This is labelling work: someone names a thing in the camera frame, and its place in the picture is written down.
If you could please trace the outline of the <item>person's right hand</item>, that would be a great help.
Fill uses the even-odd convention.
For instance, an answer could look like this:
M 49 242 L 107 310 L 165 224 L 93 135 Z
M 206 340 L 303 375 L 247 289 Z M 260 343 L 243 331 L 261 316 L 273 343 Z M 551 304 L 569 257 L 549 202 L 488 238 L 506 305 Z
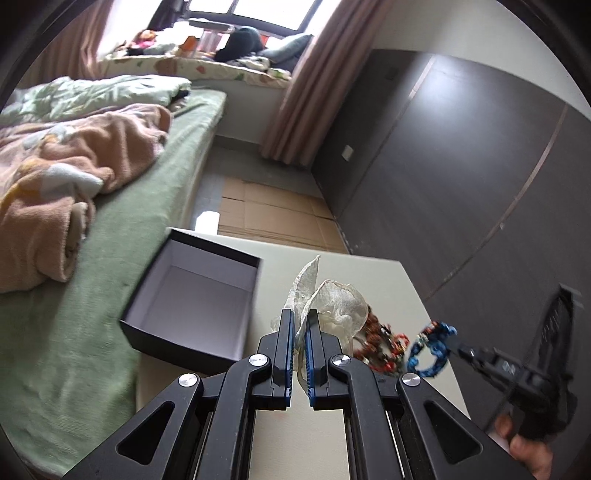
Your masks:
M 510 455 L 525 465 L 537 480 L 548 480 L 554 459 L 550 446 L 514 434 L 513 427 L 511 417 L 502 414 L 495 421 L 495 434 L 507 444 Z

